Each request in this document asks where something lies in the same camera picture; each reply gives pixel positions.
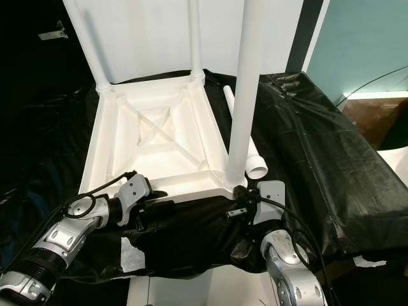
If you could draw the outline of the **black plastic cover sheet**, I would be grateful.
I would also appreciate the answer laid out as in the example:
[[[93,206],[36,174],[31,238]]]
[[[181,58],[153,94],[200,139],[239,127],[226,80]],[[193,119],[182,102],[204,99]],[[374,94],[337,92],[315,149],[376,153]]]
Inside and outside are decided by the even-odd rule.
[[[78,193],[99,97],[92,84],[39,90],[27,102],[4,149],[2,242],[6,268],[55,207]],[[252,135],[288,187],[286,203],[314,236],[338,284],[363,275],[408,282],[408,186],[304,73],[263,74]],[[145,232],[132,227],[90,236],[65,277],[95,284],[124,277],[119,239],[146,254],[135,276],[191,278],[233,265],[265,271],[235,204],[216,196],[178,204]]]

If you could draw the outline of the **brown wooden furniture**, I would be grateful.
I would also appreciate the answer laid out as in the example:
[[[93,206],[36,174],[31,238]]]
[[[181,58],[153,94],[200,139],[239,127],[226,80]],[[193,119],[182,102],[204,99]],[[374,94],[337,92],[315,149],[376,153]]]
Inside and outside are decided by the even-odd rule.
[[[374,149],[408,146],[408,98],[350,99],[341,112]]]

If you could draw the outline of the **dark vertical pillar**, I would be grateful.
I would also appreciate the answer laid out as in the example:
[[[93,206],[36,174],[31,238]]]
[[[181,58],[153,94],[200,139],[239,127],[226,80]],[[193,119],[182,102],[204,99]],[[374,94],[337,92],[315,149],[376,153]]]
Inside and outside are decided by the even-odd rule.
[[[309,47],[311,47],[317,27],[323,24],[319,18],[324,12],[324,6],[330,0],[303,0],[298,23],[295,29],[295,37],[289,50],[286,73],[303,72],[304,64],[308,58]]]

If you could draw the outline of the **teal glass panel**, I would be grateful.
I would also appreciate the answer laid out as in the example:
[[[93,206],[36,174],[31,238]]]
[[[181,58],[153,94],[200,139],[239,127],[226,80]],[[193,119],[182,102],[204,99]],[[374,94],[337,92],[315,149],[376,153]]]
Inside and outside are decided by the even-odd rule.
[[[335,105],[408,91],[408,0],[330,0],[306,74]]]

